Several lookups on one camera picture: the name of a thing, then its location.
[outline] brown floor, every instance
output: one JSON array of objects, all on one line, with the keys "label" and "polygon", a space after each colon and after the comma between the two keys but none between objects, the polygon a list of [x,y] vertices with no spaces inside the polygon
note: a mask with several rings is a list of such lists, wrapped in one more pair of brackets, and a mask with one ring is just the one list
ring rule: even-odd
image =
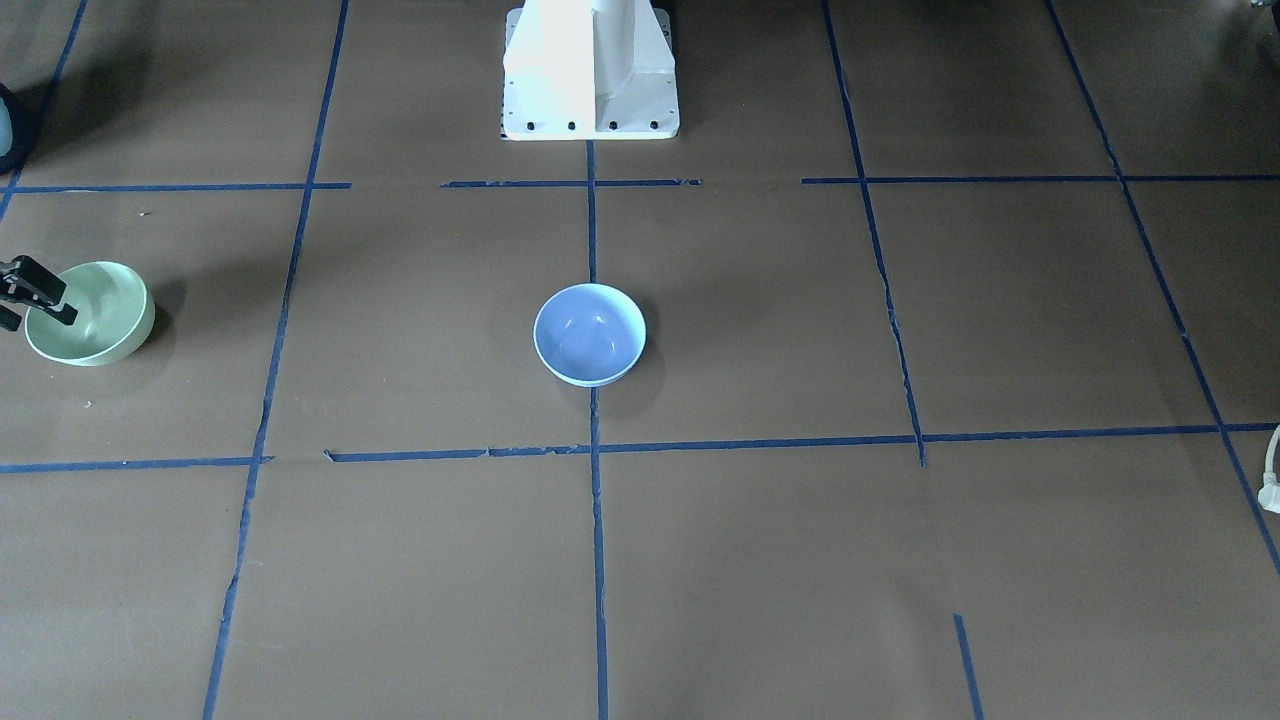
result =
[{"label": "brown floor", "polygon": [[499,140],[515,4],[0,4],[0,255],[159,306],[0,338],[0,717],[1276,716],[1268,12],[684,0],[588,149]]}]

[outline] bowl rim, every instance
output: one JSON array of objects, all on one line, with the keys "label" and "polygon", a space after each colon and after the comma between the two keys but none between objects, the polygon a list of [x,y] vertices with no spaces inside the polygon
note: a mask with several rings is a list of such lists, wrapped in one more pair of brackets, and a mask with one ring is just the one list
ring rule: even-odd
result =
[{"label": "bowl rim", "polygon": [[41,350],[40,346],[36,343],[36,341],[32,340],[32,337],[31,337],[31,322],[23,323],[23,333],[27,336],[27,345],[29,345],[31,348],[35,350],[37,355],[40,355],[41,357],[45,357],[46,360],[52,360],[55,363],[87,363],[90,360],[97,360],[99,357],[102,357],[104,355],[110,354],[116,347],[120,347],[131,337],[133,337],[133,333],[138,332],[138,327],[142,325],[142,320],[145,320],[146,316],[147,316],[147,306],[152,302],[152,300],[151,300],[151,288],[147,287],[146,281],[142,279],[142,275],[140,275],[137,270],[134,270],[133,268],[131,268],[131,266],[128,266],[128,265],[125,265],[123,263],[116,263],[114,260],[93,260],[93,261],[90,261],[90,263],[81,263],[79,265],[76,265],[76,266],[72,266],[72,268],[67,268],[61,273],[58,273],[58,278],[59,279],[65,279],[65,275],[68,275],[70,273],[74,273],[76,270],[81,270],[83,268],[113,268],[113,269],[116,269],[116,270],[123,270],[123,273],[125,274],[125,277],[128,277],[131,281],[137,282],[138,286],[142,288],[142,309],[138,311],[137,316],[133,318],[133,324],[129,325],[129,332],[127,332],[123,336],[120,336],[120,340],[113,342],[111,345],[106,346],[105,348],[102,348],[102,350],[100,350],[100,351],[97,351],[97,352],[95,352],[92,355],[78,355],[78,356],[70,356],[70,357],[60,357],[60,356],[50,355],[50,354],[45,352],[44,350]]},{"label": "bowl rim", "polygon": [[[581,292],[584,288],[591,288],[591,290],[595,290],[595,291],[604,291],[604,293],[608,295],[608,296],[612,296],[613,300],[621,300],[623,302],[623,305],[626,305],[628,309],[635,310],[636,316],[640,318],[640,324],[639,324],[639,328],[637,328],[639,333],[640,333],[640,346],[636,350],[635,356],[627,363],[627,365],[625,368],[622,368],[621,370],[618,370],[617,373],[614,373],[614,374],[612,374],[612,375],[609,375],[607,378],[584,380],[584,379],[580,379],[580,378],[571,378],[571,377],[566,375],[564,373],[561,373],[559,370],[557,370],[556,368],[553,368],[550,363],[547,361],[547,357],[543,355],[543,348],[541,348],[541,346],[538,342],[538,328],[541,325],[543,315],[547,311],[547,307],[557,297],[559,297],[559,296],[562,296],[564,293],[568,293],[568,292],[575,292],[575,291]],[[618,290],[618,288],[616,288],[616,287],[613,287],[611,284],[604,284],[604,283],[599,283],[599,282],[585,282],[585,283],[571,284],[568,287],[561,288],[554,295],[552,295],[550,297],[548,297],[547,302],[543,302],[543,306],[538,310],[538,315],[534,318],[534,338],[532,340],[534,340],[534,351],[538,352],[538,359],[543,361],[543,366],[545,366],[548,370],[550,370],[553,375],[556,375],[557,378],[567,382],[571,386],[588,387],[588,388],[603,387],[603,386],[607,386],[607,384],[617,380],[618,378],[621,378],[622,375],[627,374],[628,372],[631,372],[631,368],[634,368],[635,364],[640,361],[640,356],[644,355],[645,343],[649,340],[649,323],[645,320],[644,311],[640,310],[640,305],[637,305],[636,301],[632,300],[631,296],[627,295],[626,292],[622,292],[621,290]]]}]

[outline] power plug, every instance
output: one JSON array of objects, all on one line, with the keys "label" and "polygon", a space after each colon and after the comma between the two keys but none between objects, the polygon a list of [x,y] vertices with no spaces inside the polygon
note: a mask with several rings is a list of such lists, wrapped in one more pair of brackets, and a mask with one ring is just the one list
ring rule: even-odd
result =
[{"label": "power plug", "polygon": [[1258,505],[1263,510],[1280,512],[1280,484],[1276,484],[1275,473],[1262,473],[1262,489],[1258,491]]}]

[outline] white cable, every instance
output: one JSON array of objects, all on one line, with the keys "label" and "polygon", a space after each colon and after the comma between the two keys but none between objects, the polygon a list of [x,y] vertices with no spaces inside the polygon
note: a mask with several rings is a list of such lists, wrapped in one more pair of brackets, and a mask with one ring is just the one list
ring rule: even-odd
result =
[{"label": "white cable", "polygon": [[1263,510],[1280,512],[1280,486],[1276,484],[1276,445],[1280,443],[1280,425],[1271,433],[1267,445],[1267,462],[1262,471],[1262,489],[1258,491],[1258,505]]}]

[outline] blue bowl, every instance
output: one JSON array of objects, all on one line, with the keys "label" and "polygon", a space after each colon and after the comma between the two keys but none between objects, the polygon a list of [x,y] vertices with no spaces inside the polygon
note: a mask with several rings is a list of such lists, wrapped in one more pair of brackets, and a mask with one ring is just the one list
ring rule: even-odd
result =
[{"label": "blue bowl", "polygon": [[534,320],[534,348],[557,378],[600,387],[621,378],[644,350],[644,315],[621,290],[582,283],[557,292]]}]

